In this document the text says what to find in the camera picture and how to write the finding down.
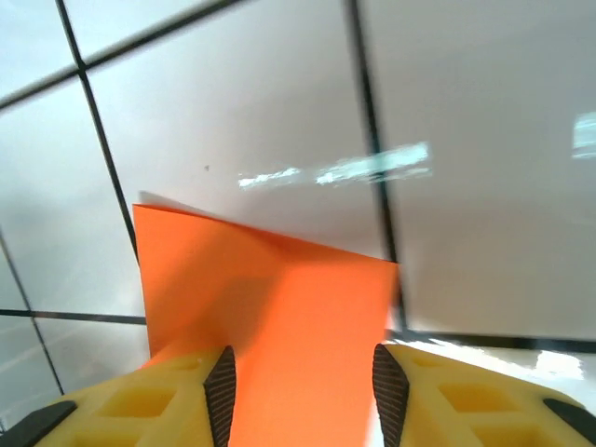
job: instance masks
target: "orange sheet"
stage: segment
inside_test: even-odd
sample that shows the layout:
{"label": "orange sheet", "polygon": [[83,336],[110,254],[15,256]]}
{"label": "orange sheet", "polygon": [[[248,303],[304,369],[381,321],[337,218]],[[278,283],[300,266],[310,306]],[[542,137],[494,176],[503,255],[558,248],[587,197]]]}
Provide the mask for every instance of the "orange sheet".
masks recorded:
{"label": "orange sheet", "polygon": [[152,362],[232,345],[232,447],[361,446],[395,264],[135,205]]}

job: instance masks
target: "black rubber pad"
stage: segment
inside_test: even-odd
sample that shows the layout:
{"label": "black rubber pad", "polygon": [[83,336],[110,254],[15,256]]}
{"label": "black rubber pad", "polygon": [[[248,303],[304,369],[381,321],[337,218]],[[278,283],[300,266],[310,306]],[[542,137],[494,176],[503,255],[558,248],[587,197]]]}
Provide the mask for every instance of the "black rubber pad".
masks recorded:
{"label": "black rubber pad", "polygon": [[32,412],[2,435],[0,447],[32,447],[74,410],[76,403],[65,400]]}
{"label": "black rubber pad", "polygon": [[557,399],[544,399],[544,403],[577,433],[596,445],[596,417],[586,409]]}
{"label": "black rubber pad", "polygon": [[226,447],[230,441],[234,403],[236,402],[236,359],[232,346],[222,355],[203,384],[214,447]]}
{"label": "black rubber pad", "polygon": [[400,364],[383,345],[374,349],[372,389],[381,419],[385,447],[398,447],[405,424],[410,382]]}

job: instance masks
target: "yellow plastic part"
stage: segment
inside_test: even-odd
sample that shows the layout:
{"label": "yellow plastic part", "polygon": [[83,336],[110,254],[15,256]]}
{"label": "yellow plastic part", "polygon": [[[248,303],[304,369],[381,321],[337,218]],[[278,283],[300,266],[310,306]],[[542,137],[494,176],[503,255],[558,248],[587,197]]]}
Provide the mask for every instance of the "yellow plastic part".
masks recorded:
{"label": "yellow plastic part", "polygon": [[78,408],[36,447],[212,446],[203,383],[221,353],[158,363],[64,396]]}
{"label": "yellow plastic part", "polygon": [[386,345],[410,382],[400,447],[590,447],[544,403],[562,393],[404,345]]}

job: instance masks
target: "floor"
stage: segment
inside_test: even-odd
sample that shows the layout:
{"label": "floor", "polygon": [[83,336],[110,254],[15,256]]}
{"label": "floor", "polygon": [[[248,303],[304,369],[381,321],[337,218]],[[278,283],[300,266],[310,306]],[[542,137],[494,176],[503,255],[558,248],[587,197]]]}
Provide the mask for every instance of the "floor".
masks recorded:
{"label": "floor", "polygon": [[572,3],[1,2],[0,428],[147,359],[140,201],[398,260],[390,339],[596,412]]}

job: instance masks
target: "black grout line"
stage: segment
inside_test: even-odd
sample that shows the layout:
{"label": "black grout line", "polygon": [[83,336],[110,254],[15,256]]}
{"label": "black grout line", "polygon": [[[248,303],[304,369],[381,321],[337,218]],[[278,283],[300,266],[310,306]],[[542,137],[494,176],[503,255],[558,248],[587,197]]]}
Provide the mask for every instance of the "black grout line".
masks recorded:
{"label": "black grout line", "polygon": [[402,340],[404,342],[434,343],[433,340],[441,340],[443,342],[473,347],[501,347],[507,349],[596,354],[596,340],[426,331],[407,331],[406,333],[387,331],[386,338],[388,340]]}
{"label": "black grout line", "polygon": [[[0,231],[0,246],[2,247],[2,252],[4,253],[4,256],[7,260],[8,269],[10,270],[10,273],[12,274],[12,277],[13,277],[15,283],[17,284],[17,289],[20,292],[20,297],[22,298],[22,301],[25,304],[25,307],[27,308],[27,310],[29,312],[31,312],[31,304],[29,303],[29,298],[27,297],[27,293],[25,292],[22,282],[20,281],[19,274],[17,273],[17,267],[15,266],[14,262],[12,261],[12,257],[10,256],[10,251],[8,250],[8,245],[7,245],[7,242],[4,240],[2,231]],[[58,373],[56,372],[56,368],[54,367],[54,362],[52,361],[52,358],[49,356],[49,351],[47,350],[46,342],[44,341],[44,337],[42,336],[41,331],[39,330],[39,326],[37,326],[37,321],[35,321],[35,318],[33,318],[33,317],[30,317],[30,320],[34,327],[35,335],[37,335],[37,340],[39,341],[39,343],[44,351],[44,355],[46,356],[47,365],[49,366],[49,368],[52,372],[52,375],[54,376],[54,380],[56,381],[56,386],[58,387],[58,390],[60,391],[60,393],[62,395],[64,395],[64,389],[62,388],[62,383],[61,383],[60,379],[58,378]]]}
{"label": "black grout line", "polygon": [[220,0],[213,2],[207,6],[199,5],[192,9],[188,9],[172,17],[171,19],[164,20],[156,26],[152,26],[146,30],[143,30],[123,41],[115,46],[109,47],[106,50],[100,51],[99,53],[93,54],[88,58],[86,66],[88,69],[93,69],[99,65],[102,65],[108,61],[119,58],[124,54],[129,53],[133,49],[142,47],[146,44],[156,41],[168,34],[179,31],[182,28],[198,21],[206,19],[213,14],[220,12],[228,7],[231,7],[247,0]]}
{"label": "black grout line", "polygon": [[[192,23],[211,17],[219,11],[246,1],[248,0],[221,0],[207,5],[206,7],[199,6],[188,9],[169,20],[164,20],[155,26],[136,33],[132,37],[124,39],[118,44],[89,56],[87,62],[82,61],[82,66],[85,70],[97,68],[106,62],[117,59],[137,48],[143,47],[168,34],[181,30]],[[49,88],[55,87],[68,79],[76,77],[79,74],[79,71],[80,69],[78,67],[58,71],[57,73],[48,75],[40,81],[36,81],[29,86],[19,89],[5,98],[0,98],[0,111],[25,101]]]}
{"label": "black grout line", "polygon": [[132,315],[80,314],[76,312],[52,312],[47,310],[0,309],[0,316],[66,319],[73,321],[96,321],[102,323],[120,323],[135,325],[147,324],[147,320],[145,319],[145,317],[135,317]]}
{"label": "black grout line", "polygon": [[81,80],[81,84],[83,85],[83,90],[85,91],[85,97],[87,98],[88,107],[93,118],[93,126],[95,127],[98,139],[100,140],[100,146],[102,147],[105,165],[108,169],[108,173],[110,174],[110,180],[112,181],[112,186],[114,187],[114,192],[118,200],[120,212],[122,213],[122,218],[124,219],[124,223],[127,227],[130,243],[132,245],[134,256],[137,259],[138,263],[139,254],[137,252],[137,238],[134,232],[134,225],[132,224],[132,219],[130,217],[129,207],[127,206],[126,199],[124,198],[124,192],[122,191],[120,179],[118,179],[118,173],[115,168],[112,153],[110,152],[110,146],[108,145],[108,140],[105,136],[105,129],[103,128],[102,119],[100,117],[100,111],[97,108],[97,103],[95,102],[95,97],[93,96],[93,90],[91,89],[91,84],[89,83],[87,72],[85,71],[85,64],[81,59],[81,53],[78,50],[78,45],[75,39],[75,33],[73,32],[73,27],[71,26],[71,22],[68,18],[68,12],[66,11],[64,1],[56,0],[56,6],[58,7],[58,11],[60,13],[62,27],[64,28],[64,32],[66,33],[66,38],[68,39],[68,45],[71,49],[71,52],[73,53],[74,61],[76,62],[76,65],[79,68],[78,75]]}
{"label": "black grout line", "polygon": [[0,99],[0,111],[10,107],[11,105],[25,101],[37,93],[41,93],[42,91],[46,91],[57,86],[58,84],[68,81],[69,79],[73,79],[77,74],[78,69],[76,67],[66,68],[60,70],[57,73],[51,74],[40,81],[34,82],[25,88],[21,88],[6,96],[5,98]]}
{"label": "black grout line", "polygon": [[[363,118],[366,121],[368,151],[370,155],[376,156],[383,152],[383,142],[381,140],[381,131],[377,121],[376,106],[373,93],[373,82],[371,78],[371,70],[369,68],[367,48],[365,43],[364,31],[362,28],[362,15],[359,10],[359,0],[345,0],[345,11],[348,23],[348,35],[352,48],[352,56],[355,64],[355,69],[358,75],[358,89],[360,105],[362,106]],[[389,261],[398,263],[400,261],[398,247],[395,239],[397,229],[396,221],[391,216],[391,201],[389,200],[389,193],[387,191],[385,172],[380,170],[376,174],[378,182],[373,183],[376,187],[378,197],[378,207],[381,216],[381,224],[383,226],[383,233],[386,243],[387,255]],[[396,320],[404,331],[408,329],[406,318],[406,306],[403,299],[403,289],[401,287],[401,280],[399,281],[398,289],[396,290]]]}

